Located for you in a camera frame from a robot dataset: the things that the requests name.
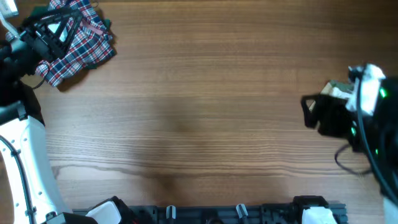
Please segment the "light blue striped cloth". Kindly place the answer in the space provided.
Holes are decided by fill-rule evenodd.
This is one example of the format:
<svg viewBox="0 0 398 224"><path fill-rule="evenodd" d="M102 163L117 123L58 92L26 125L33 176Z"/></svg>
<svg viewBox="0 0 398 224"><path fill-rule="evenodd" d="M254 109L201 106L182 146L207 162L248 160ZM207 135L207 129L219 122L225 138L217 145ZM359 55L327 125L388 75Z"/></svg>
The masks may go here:
<svg viewBox="0 0 398 224"><path fill-rule="evenodd" d="M61 22L49 24L48 28L58 38L59 41L65 42L68 36L66 25Z"/></svg>

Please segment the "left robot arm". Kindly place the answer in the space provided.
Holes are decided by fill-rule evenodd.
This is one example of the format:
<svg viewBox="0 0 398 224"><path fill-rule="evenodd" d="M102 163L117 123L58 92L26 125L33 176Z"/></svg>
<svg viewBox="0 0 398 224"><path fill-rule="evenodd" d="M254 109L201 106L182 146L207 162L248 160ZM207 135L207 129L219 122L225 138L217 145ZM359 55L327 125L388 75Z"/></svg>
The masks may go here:
<svg viewBox="0 0 398 224"><path fill-rule="evenodd" d="M34 89L21 82L42 60L62 58L83 19L63 7L30 16L19 28L7 18L18 13L1 1L1 24L13 34L1 41L1 155L6 166L15 223L138 223L137 215L113 196L87 214L74 214L63 201L45 146L45 127Z"/></svg>

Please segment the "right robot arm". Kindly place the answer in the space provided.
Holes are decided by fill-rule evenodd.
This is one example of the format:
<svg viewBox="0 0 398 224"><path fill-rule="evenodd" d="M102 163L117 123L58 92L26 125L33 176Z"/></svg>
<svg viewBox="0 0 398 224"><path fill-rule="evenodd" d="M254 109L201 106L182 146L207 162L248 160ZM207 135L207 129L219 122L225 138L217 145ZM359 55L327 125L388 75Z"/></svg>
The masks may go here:
<svg viewBox="0 0 398 224"><path fill-rule="evenodd" d="M339 152L350 147L369 159L370 168L365 171L342 168L354 175L373 173L384 197L385 222L397 223L397 78L381 82L372 116L349 112L346 100L335 96L305 95L300 103L306 127L347 140Z"/></svg>

